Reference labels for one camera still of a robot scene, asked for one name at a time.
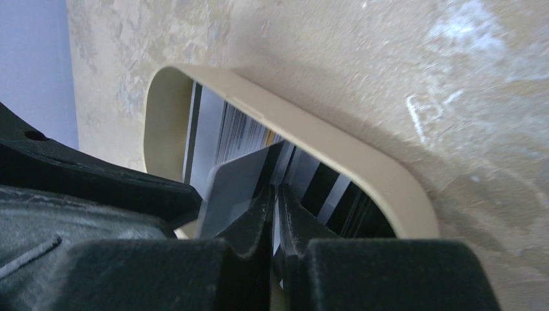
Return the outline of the white grey credit card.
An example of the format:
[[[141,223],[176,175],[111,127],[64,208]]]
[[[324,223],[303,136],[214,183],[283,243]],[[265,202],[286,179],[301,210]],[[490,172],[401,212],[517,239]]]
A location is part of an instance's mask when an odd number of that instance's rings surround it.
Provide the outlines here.
[[[240,217],[276,178],[287,143],[279,142],[216,165],[197,219],[197,238],[212,238]]]

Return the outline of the credit cards stack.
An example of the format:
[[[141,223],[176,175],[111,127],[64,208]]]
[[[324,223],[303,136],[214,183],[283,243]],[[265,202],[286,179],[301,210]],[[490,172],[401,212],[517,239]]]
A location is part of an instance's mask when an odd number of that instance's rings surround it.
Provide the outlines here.
[[[280,134],[194,84],[192,136],[183,177],[205,199],[216,166],[272,144],[285,142],[280,168],[269,185],[289,185],[300,204],[344,238],[393,238],[395,232],[377,204],[350,178],[286,141]]]

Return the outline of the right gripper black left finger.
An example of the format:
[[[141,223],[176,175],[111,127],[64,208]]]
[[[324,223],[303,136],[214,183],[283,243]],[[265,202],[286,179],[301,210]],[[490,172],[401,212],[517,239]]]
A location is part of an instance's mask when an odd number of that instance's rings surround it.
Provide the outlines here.
[[[99,240],[56,272],[57,310],[268,310],[275,188],[211,239]]]

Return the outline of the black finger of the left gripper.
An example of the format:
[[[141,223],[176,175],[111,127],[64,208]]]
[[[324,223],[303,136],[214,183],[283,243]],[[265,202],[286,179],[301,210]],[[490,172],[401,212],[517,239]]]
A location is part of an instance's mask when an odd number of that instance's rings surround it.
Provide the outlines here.
[[[71,246],[171,237],[200,203],[189,185],[79,152],[2,106],[1,309],[32,310]]]

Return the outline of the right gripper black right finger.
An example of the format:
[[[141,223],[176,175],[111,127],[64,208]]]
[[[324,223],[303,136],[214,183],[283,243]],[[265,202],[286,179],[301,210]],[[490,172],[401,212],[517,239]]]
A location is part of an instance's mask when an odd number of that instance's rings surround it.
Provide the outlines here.
[[[499,310],[475,254],[440,239],[343,239],[278,188],[287,310]]]

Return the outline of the tan oval tray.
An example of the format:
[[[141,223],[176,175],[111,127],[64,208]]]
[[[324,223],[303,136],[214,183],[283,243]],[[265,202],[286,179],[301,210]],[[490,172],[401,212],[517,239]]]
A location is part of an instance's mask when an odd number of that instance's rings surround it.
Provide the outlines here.
[[[143,160],[147,173],[182,181],[194,84],[212,90],[349,177],[375,201],[398,237],[440,237],[426,191],[403,165],[230,69],[169,64],[153,73],[145,96]]]

